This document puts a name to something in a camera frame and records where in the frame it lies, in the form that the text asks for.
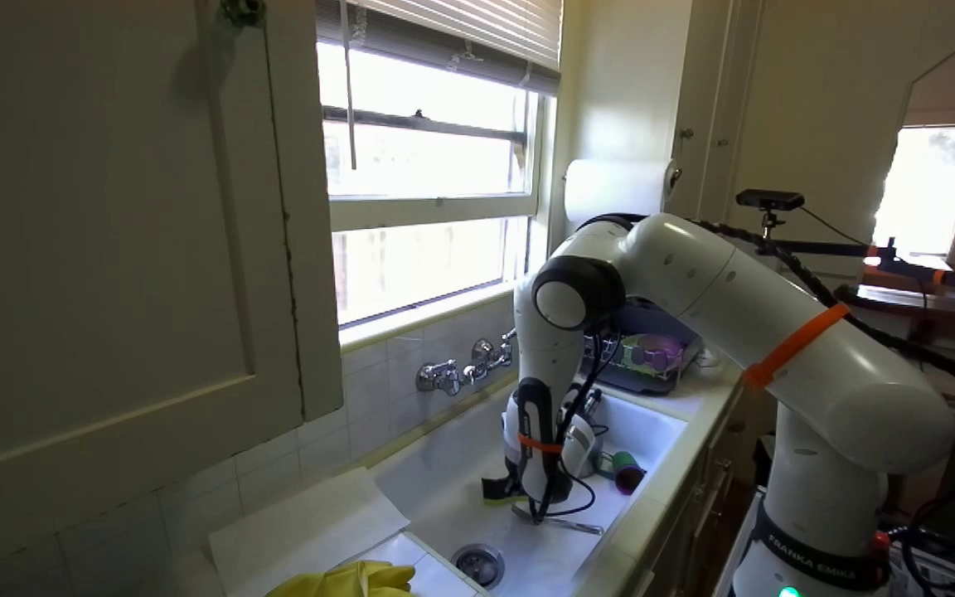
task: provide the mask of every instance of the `window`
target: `window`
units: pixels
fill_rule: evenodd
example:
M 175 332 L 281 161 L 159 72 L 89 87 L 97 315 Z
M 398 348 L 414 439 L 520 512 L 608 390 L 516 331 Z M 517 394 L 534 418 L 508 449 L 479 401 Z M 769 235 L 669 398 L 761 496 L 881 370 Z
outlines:
M 542 37 L 512 54 L 526 38 L 483 45 L 481 31 L 458 37 L 410 22 L 395 0 L 365 0 L 345 8 L 346 66 L 341 5 L 315 1 L 338 325 L 518 279 L 537 208 L 541 114 L 558 82 L 557 29 L 554 52 Z M 427 17 L 439 5 L 421 3 Z
M 955 125 L 901 129 L 873 242 L 946 255 L 955 235 Z

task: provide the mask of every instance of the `yellow rubber glove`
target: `yellow rubber glove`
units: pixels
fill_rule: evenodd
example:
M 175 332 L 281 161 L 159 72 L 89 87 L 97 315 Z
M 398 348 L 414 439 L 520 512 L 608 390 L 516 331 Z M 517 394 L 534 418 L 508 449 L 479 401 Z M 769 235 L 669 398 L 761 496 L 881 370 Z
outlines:
M 414 566 L 361 561 L 323 574 L 296 575 L 266 597 L 406 597 Z

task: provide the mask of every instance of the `paper towel roll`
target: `paper towel roll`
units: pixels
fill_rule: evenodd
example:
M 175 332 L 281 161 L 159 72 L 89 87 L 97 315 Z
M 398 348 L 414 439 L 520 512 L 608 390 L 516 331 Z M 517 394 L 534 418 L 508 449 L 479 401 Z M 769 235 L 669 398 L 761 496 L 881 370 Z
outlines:
M 574 159 L 565 170 L 565 216 L 580 223 L 611 211 L 658 214 L 673 192 L 676 170 L 674 159 Z

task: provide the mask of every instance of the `white sink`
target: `white sink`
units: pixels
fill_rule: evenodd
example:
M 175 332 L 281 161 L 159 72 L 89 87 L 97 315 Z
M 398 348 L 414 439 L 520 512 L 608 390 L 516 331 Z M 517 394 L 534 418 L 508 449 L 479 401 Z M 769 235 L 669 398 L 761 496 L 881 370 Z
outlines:
M 503 555 L 505 574 L 490 592 L 497 597 L 535 597 L 572 593 L 573 575 L 599 543 L 598 536 L 550 525 L 533 526 L 511 513 L 511 506 L 486 506 L 481 478 L 503 477 L 500 413 L 507 398 L 492 398 L 449 420 L 431 434 L 372 469 L 376 483 L 412 524 L 409 530 L 444 558 L 469 544 L 486 544 Z M 626 449 L 651 472 L 685 428 L 639 405 L 606 396 L 595 415 L 609 426 L 604 450 Z M 595 504 L 565 519 L 608 529 L 632 502 L 613 483 L 596 475 L 586 479 Z M 642 491 L 644 485 L 637 489 Z M 588 492 L 574 483 L 570 499 L 552 510 L 583 506 Z

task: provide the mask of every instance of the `orange strap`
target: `orange strap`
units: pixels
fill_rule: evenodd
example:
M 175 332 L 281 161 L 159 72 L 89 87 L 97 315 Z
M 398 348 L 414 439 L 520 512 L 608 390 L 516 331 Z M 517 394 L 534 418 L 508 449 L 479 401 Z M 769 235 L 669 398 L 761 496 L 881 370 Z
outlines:
M 546 451 L 549 454 L 560 454 L 562 451 L 562 446 L 556 446 L 552 444 L 541 444 L 541 442 L 536 441 L 533 438 L 528 438 L 526 435 L 519 434 L 518 441 L 522 445 L 530 446 L 531 449 L 538 449 L 540 451 Z
M 830 307 L 828 310 L 823 311 L 823 313 L 818 314 L 817 317 L 811 318 L 806 324 L 796 329 L 791 336 L 788 336 L 788 339 L 781 342 L 779 347 L 773 348 L 773 351 L 765 357 L 765 360 L 747 367 L 747 370 L 743 373 L 744 381 L 747 382 L 748 386 L 752 386 L 753 388 L 764 388 L 768 386 L 769 383 L 773 382 L 773 374 L 776 373 L 777 369 L 780 369 L 784 363 L 789 362 L 801 349 L 807 347 L 810 342 L 822 335 L 823 330 L 830 328 L 834 325 L 834 322 L 841 320 L 841 318 L 844 318 L 849 312 L 850 309 L 846 305 L 838 303 L 834 307 Z

